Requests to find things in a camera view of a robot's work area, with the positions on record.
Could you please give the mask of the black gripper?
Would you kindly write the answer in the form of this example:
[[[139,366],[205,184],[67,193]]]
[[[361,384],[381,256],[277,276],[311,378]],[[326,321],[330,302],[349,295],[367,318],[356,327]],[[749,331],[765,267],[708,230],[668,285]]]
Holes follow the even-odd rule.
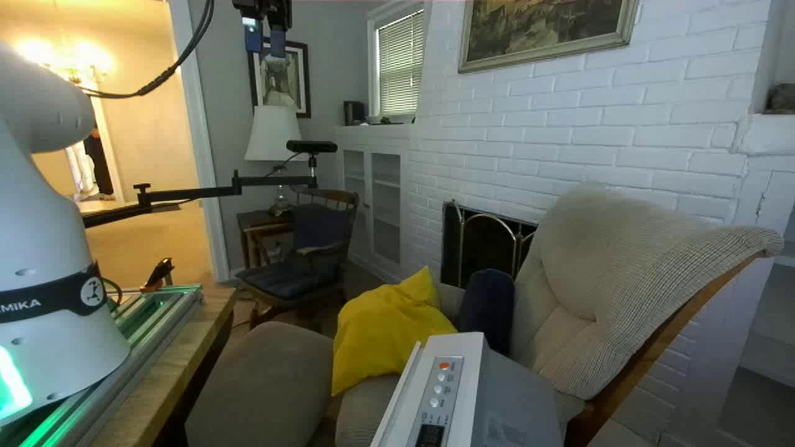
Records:
[[[248,51],[260,51],[272,41],[272,54],[285,54],[285,33],[292,28],[292,0],[231,0],[246,20],[244,37]]]

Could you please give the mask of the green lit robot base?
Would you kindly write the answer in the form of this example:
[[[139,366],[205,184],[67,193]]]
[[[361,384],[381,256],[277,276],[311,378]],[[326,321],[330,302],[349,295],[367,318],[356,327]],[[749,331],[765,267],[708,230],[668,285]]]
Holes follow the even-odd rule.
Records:
[[[87,318],[57,310],[8,323],[0,447],[84,444],[200,297],[200,285],[166,285]]]

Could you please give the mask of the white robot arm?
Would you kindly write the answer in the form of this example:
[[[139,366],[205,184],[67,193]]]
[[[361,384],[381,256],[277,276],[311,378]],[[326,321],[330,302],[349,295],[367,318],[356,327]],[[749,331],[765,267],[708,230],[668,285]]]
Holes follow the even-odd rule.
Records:
[[[84,91],[0,48],[0,424],[87,389],[131,353],[79,209],[32,162],[93,125]]]

